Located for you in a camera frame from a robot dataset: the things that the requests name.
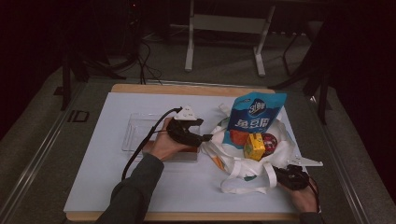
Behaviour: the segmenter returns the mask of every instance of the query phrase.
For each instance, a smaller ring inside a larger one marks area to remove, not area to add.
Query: blue snack bag
[[[286,93],[251,92],[233,102],[224,144],[243,149],[250,133],[265,133],[285,104]]]

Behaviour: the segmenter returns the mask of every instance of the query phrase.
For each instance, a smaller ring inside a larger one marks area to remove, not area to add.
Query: black chair
[[[324,22],[323,25],[320,26],[318,26],[320,23],[316,23],[316,26],[314,26],[315,24],[312,22],[308,22],[308,24],[306,25],[307,28],[316,27],[317,29],[307,29],[305,31],[306,34],[309,35],[310,38],[312,38],[312,45],[304,56],[302,63],[293,72],[293,74],[290,75],[290,78],[288,80],[274,86],[270,86],[268,88],[273,90],[280,90],[288,87],[290,84],[296,81],[308,77],[303,92],[305,95],[313,96],[318,87],[320,87],[318,116],[322,123],[326,124],[325,107],[328,82],[330,77],[330,71],[333,67],[334,51],[336,51],[337,49],[337,47],[333,43],[331,43],[332,41],[327,38],[327,36],[330,36],[330,34],[334,32],[334,30],[332,29],[332,20],[327,20],[327,25],[325,25],[326,23]],[[292,45],[294,40],[291,40],[288,48]]]
[[[311,41],[311,43],[314,42],[322,24],[323,24],[323,21],[307,21],[307,22],[305,22],[303,24],[302,31],[300,33],[296,34],[292,38],[292,40],[286,47],[285,51],[283,51],[282,61],[283,61],[283,65],[285,66],[286,73],[288,74],[288,76],[292,76],[292,74],[290,73],[290,70],[288,67],[288,62],[286,61],[286,53],[288,52],[290,47],[293,45],[293,43],[297,39],[297,37],[299,37],[302,33],[306,34],[306,36]]]

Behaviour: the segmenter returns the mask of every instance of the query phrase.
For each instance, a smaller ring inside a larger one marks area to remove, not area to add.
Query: white plastic bag
[[[222,144],[228,120],[223,120],[212,132],[213,137],[209,142],[202,143],[200,149],[211,157],[214,163],[223,171],[230,174],[223,180],[220,188],[225,193],[248,193],[258,191],[266,193],[268,189],[276,186],[276,174],[273,165],[278,168],[285,168],[288,165],[288,158],[291,157],[296,144],[290,138],[285,125],[278,117],[266,133],[271,134],[276,139],[276,150],[273,154],[263,157],[260,161],[245,159],[242,149],[237,149],[228,144]],[[267,175],[268,186],[260,187],[228,187],[228,183],[239,178],[249,181],[256,176]]]

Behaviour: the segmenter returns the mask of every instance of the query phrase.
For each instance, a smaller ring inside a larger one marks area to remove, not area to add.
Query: white table
[[[152,112],[155,108],[166,112],[191,105],[195,114],[204,120],[201,132],[207,133],[225,116],[217,109],[218,105],[232,106],[236,96],[251,91],[272,92],[193,86],[123,84],[113,87],[64,207],[68,219],[96,220],[108,207],[111,191],[120,182],[122,170],[132,154],[121,150],[131,113]],[[286,111],[282,109],[281,113],[295,141]],[[146,220],[295,220],[298,217],[289,195],[282,189],[274,188],[267,194],[222,193],[219,184],[227,176],[203,153],[198,162],[166,162]]]

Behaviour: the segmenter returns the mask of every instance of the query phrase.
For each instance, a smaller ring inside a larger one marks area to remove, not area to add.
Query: table leg
[[[257,47],[253,48],[259,77],[265,76],[264,64],[262,62],[262,46],[264,45],[265,37],[267,37],[267,35],[268,35],[268,30],[271,25],[271,20],[274,16],[274,12],[275,12],[275,6],[271,6],[271,8],[268,12],[267,18],[265,20],[264,26],[262,27],[259,45]]]
[[[187,46],[186,72],[192,71],[192,59],[194,56],[194,0],[190,0],[190,24],[189,24],[189,45]]]

